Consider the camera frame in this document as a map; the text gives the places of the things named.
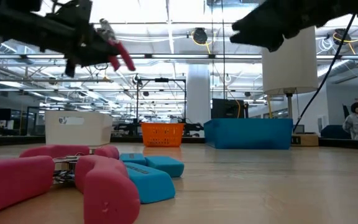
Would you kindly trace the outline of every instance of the white lampshade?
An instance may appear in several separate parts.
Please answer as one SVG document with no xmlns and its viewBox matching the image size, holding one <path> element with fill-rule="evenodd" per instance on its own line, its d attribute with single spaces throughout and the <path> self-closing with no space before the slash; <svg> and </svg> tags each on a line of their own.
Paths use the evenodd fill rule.
<svg viewBox="0 0 358 224">
<path fill-rule="evenodd" d="M 262 50 L 264 93 L 283 95 L 315 91 L 318 87 L 316 40 L 314 27 L 302 30 L 296 37 L 270 53 Z"/>
</svg>

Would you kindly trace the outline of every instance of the blue sponge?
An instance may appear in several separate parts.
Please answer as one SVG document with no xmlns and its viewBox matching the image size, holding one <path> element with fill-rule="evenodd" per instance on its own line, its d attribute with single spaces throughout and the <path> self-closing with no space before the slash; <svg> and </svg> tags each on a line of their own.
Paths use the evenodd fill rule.
<svg viewBox="0 0 358 224">
<path fill-rule="evenodd" d="M 185 169 L 185 165 L 169 156 L 147 156 L 147 165 L 154 169 L 164 171 L 171 177 L 180 177 Z"/>
<path fill-rule="evenodd" d="M 119 156 L 119 160 L 121 160 L 122 162 L 133 162 L 145 166 L 147 164 L 143 154 L 141 153 L 122 153 Z"/>
<path fill-rule="evenodd" d="M 171 177 L 163 171 L 125 162 L 129 178 L 139 191 L 141 203 L 153 203 L 175 197 Z"/>
</svg>

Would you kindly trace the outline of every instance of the blue bin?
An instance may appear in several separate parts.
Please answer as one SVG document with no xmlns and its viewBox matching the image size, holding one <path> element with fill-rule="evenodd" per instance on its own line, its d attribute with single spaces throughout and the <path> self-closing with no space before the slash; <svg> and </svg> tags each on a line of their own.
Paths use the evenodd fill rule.
<svg viewBox="0 0 358 224">
<path fill-rule="evenodd" d="M 216 149 L 289 149 L 292 119 L 212 119 L 204 124 L 206 144 Z"/>
</svg>

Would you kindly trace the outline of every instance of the orange plastic basket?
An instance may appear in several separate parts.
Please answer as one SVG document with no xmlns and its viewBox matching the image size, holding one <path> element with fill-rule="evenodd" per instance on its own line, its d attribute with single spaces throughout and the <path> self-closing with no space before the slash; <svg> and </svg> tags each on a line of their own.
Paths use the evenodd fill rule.
<svg viewBox="0 0 358 224">
<path fill-rule="evenodd" d="M 147 147 L 179 147 L 185 124 L 142 123 L 143 144 Z"/>
</svg>

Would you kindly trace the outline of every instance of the column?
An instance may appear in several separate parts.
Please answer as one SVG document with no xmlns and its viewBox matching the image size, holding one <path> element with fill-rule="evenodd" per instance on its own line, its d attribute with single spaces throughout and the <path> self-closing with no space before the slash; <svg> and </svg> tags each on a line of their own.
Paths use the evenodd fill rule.
<svg viewBox="0 0 358 224">
<path fill-rule="evenodd" d="M 188 123 L 201 123 L 211 119 L 211 97 L 209 91 L 209 70 L 206 65 L 189 65 L 187 78 L 186 118 Z"/>
</svg>

